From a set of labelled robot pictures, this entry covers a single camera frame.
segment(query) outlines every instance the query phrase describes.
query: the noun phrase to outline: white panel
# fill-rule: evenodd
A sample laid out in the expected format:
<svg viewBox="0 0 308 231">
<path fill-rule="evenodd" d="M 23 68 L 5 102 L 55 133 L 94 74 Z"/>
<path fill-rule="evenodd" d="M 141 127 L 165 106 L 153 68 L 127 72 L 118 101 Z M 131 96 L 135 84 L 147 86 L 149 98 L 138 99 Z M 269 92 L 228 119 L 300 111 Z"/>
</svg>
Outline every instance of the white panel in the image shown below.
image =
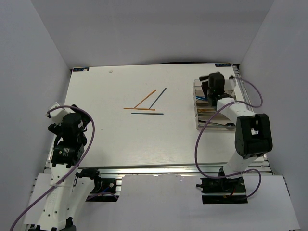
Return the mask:
<svg viewBox="0 0 308 231">
<path fill-rule="evenodd" d="M 69 70 L 30 0 L 0 5 L 0 224 L 7 231 L 43 171 L 51 143 L 45 112 L 63 99 Z"/>
<path fill-rule="evenodd" d="M 240 63 L 272 0 L 32 0 L 70 68 Z"/>
<path fill-rule="evenodd" d="M 277 0 L 264 20 L 242 65 L 264 97 L 257 112 L 269 115 L 271 167 L 284 174 L 302 230 L 308 230 L 308 1 Z M 253 89 L 253 103 L 259 99 Z"/>
<path fill-rule="evenodd" d="M 48 189 L 38 177 L 35 195 Z M 245 176 L 248 192 L 258 176 Z M 87 202 L 76 226 L 78 231 L 289 231 L 299 229 L 282 176 L 263 176 L 261 186 L 247 204 L 203 205 L 199 177 L 179 175 L 127 175 L 119 200 Z M 43 204 L 30 210 L 26 223 L 36 223 Z"/>
<path fill-rule="evenodd" d="M 195 124 L 193 81 L 220 71 L 226 78 L 232 67 L 215 64 L 169 64 L 90 67 L 73 72 L 65 104 L 76 104 L 93 117 L 96 130 L 89 154 L 80 166 L 144 166 L 194 164 L 199 135 Z M 164 115 L 132 115 L 126 110 L 157 89 L 139 107 L 153 106 Z M 86 135 L 91 136 L 91 126 Z M 198 150 L 199 163 L 225 163 L 233 155 L 234 132 L 205 131 Z"/>
</svg>

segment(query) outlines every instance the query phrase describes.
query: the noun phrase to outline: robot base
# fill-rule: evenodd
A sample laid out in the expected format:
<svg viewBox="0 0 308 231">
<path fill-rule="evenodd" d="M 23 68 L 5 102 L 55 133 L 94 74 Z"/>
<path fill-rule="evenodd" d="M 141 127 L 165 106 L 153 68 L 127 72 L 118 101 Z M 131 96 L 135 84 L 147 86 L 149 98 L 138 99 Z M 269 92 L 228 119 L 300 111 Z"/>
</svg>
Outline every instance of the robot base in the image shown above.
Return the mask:
<svg viewBox="0 0 308 231">
<path fill-rule="evenodd" d="M 202 203 L 207 204 L 246 204 L 246 188 L 242 177 L 235 179 L 201 178 Z"/>
</svg>

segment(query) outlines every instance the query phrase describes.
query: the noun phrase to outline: orange stick in tray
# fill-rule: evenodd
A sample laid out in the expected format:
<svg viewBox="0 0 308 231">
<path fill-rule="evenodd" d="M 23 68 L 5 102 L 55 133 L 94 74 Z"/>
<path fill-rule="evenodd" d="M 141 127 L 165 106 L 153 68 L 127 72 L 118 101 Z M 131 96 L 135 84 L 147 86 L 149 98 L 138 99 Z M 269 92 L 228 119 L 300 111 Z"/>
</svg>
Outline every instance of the orange stick in tray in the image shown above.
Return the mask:
<svg viewBox="0 0 308 231">
<path fill-rule="evenodd" d="M 123 107 L 123 109 L 133 109 L 133 110 L 147 110 L 147 111 L 155 111 L 153 108 L 133 108 L 133 107 Z"/>
<path fill-rule="evenodd" d="M 154 92 L 156 91 L 156 89 L 154 91 L 152 91 L 147 97 L 145 97 L 139 104 L 137 104 L 134 108 L 138 107 L 143 101 L 145 101 L 147 98 L 149 98 Z"/>
</svg>

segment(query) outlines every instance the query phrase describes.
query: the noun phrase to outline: black tag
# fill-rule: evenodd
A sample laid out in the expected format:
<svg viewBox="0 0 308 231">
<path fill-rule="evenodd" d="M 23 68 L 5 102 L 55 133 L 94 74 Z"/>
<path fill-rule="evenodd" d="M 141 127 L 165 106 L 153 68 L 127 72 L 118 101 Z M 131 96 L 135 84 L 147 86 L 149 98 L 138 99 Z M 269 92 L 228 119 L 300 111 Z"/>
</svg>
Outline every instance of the black tag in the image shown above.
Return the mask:
<svg viewBox="0 0 308 231">
<path fill-rule="evenodd" d="M 215 64 L 215 67 L 231 66 L 231 64 Z"/>
<path fill-rule="evenodd" d="M 73 71 L 89 71 L 89 67 L 75 67 Z"/>
</svg>

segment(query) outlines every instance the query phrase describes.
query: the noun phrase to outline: wall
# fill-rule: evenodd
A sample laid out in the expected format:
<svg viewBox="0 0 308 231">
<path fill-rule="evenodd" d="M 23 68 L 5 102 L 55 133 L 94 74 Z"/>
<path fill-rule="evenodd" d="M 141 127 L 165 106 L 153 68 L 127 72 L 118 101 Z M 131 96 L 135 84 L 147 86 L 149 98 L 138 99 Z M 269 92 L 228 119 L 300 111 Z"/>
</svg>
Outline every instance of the wall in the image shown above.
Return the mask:
<svg viewBox="0 0 308 231">
<path fill-rule="evenodd" d="M 264 96 L 272 168 L 284 174 L 298 221 L 308 231 L 308 1 L 276 0 L 240 66 Z M 253 102 L 258 97 L 252 89 Z"/>
<path fill-rule="evenodd" d="M 240 63 L 272 0 L 32 0 L 70 68 Z"/>
<path fill-rule="evenodd" d="M 43 171 L 46 108 L 63 98 L 69 69 L 30 0 L 0 2 L 0 224 L 7 231 Z"/>
</svg>

